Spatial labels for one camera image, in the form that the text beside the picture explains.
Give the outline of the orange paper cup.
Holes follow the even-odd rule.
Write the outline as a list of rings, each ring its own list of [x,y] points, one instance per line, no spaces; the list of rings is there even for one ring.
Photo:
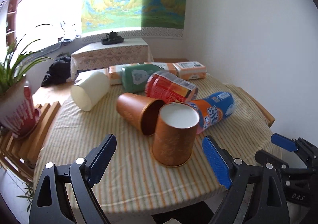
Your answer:
[[[152,136],[155,133],[159,111],[164,105],[161,99],[123,93],[117,99],[116,110],[144,136]]]
[[[184,165],[191,157],[199,123],[198,113],[189,105],[173,102],[159,112],[152,155],[168,168]]]

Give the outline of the wooden slatted plant stand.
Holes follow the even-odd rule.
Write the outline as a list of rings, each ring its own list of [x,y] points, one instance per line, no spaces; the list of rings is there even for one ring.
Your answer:
[[[11,132],[1,135],[1,164],[28,184],[33,182],[40,150],[60,108],[58,101],[39,104],[42,113],[39,123],[31,135],[22,140],[14,138]]]

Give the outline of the white wall shelf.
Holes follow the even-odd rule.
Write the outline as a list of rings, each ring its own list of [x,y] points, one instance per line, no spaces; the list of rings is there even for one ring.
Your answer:
[[[9,46],[16,39],[16,15],[19,0],[9,0],[7,11],[6,43]]]

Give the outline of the green thermos bottle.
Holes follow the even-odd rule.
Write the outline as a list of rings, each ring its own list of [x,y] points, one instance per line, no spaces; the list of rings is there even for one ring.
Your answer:
[[[122,68],[121,81],[125,92],[136,93],[145,89],[148,79],[163,68],[154,64],[136,64]]]

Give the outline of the tissue pack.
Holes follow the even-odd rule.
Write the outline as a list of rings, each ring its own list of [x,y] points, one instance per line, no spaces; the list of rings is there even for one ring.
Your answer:
[[[165,62],[145,62],[145,64],[156,65],[163,70],[170,72],[171,74],[177,75],[177,70],[173,63],[165,63]]]
[[[76,86],[96,86],[96,85],[110,85],[107,76],[107,69],[95,69],[90,71],[81,72],[75,79],[74,85]]]
[[[120,85],[122,84],[121,76],[122,76],[122,69],[127,66],[134,66],[137,63],[130,63],[130,64],[120,64],[120,65],[113,65],[108,68],[107,76],[110,81],[111,85]]]
[[[207,75],[207,68],[197,61],[178,62],[173,65],[177,76],[184,80],[203,79]]]

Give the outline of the tissue pack rightmost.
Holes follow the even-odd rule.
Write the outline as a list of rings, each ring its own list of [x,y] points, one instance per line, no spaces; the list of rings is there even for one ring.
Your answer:
[[[207,75],[207,68],[197,61],[178,62],[173,65],[177,76],[184,80],[203,79]]]

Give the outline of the lace covered low table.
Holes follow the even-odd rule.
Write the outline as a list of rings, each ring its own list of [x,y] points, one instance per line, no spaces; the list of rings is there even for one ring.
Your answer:
[[[141,38],[125,39],[124,42],[103,45],[100,42],[88,44],[71,55],[71,78],[78,71],[108,68],[113,65],[144,63],[154,60],[150,46]]]

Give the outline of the orange blue soda bottle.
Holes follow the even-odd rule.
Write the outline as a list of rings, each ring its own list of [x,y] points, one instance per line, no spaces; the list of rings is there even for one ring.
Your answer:
[[[231,116],[236,109],[236,103],[230,92],[216,92],[210,96],[186,103],[199,115],[197,134],[210,128]]]

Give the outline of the red instant noodle cup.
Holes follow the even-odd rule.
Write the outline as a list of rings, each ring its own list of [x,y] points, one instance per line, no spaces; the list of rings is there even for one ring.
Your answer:
[[[154,99],[161,99],[165,103],[188,102],[195,100],[198,87],[167,71],[152,74],[145,86],[145,95]]]

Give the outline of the black bag on floor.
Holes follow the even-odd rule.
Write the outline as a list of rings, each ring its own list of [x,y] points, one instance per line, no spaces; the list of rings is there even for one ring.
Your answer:
[[[70,56],[60,56],[49,67],[41,83],[41,87],[64,84],[70,76],[71,58]]]

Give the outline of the red white flower pot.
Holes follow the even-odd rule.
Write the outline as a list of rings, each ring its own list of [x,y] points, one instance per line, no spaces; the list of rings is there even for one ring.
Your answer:
[[[25,76],[1,94],[1,125],[15,139],[28,137],[36,128],[41,111],[35,107],[31,86]]]

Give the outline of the striped table cloth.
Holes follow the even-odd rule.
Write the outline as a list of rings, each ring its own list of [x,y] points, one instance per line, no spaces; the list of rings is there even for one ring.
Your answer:
[[[276,157],[282,150],[270,138],[272,132],[253,101],[234,85],[208,75],[194,81],[198,97],[230,92],[236,110],[196,137],[190,160],[178,168],[167,168],[151,154],[152,138],[142,135],[116,111],[121,85],[110,91],[89,112],[72,99],[62,105],[49,137],[37,159],[34,180],[38,181],[47,162],[73,163],[97,147],[107,134],[117,138],[117,148],[93,192],[106,216],[156,214],[208,199],[223,191],[202,150],[202,140],[211,135],[233,157],[254,165],[258,150]]]

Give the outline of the cream white cup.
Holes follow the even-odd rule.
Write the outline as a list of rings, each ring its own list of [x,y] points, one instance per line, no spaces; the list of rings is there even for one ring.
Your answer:
[[[90,111],[109,91],[110,81],[105,73],[93,72],[71,87],[71,98],[82,111]]]

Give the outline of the green spider plant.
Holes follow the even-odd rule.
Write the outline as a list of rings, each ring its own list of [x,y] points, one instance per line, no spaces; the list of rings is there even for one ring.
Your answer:
[[[40,41],[40,39],[35,39],[28,43],[23,49],[20,49],[20,44],[25,37],[26,34],[20,39],[15,38],[7,47],[4,61],[1,62],[1,97],[3,97],[10,88],[18,84],[35,65],[52,60],[51,57],[44,56],[44,52],[41,50],[29,50],[29,46]]]

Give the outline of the tissue pack leftmost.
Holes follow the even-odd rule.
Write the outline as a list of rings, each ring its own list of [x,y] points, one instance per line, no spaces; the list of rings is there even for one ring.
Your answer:
[[[96,85],[110,85],[107,76],[107,69],[95,69],[90,71],[81,72],[75,79],[74,85],[76,86],[96,86]]]

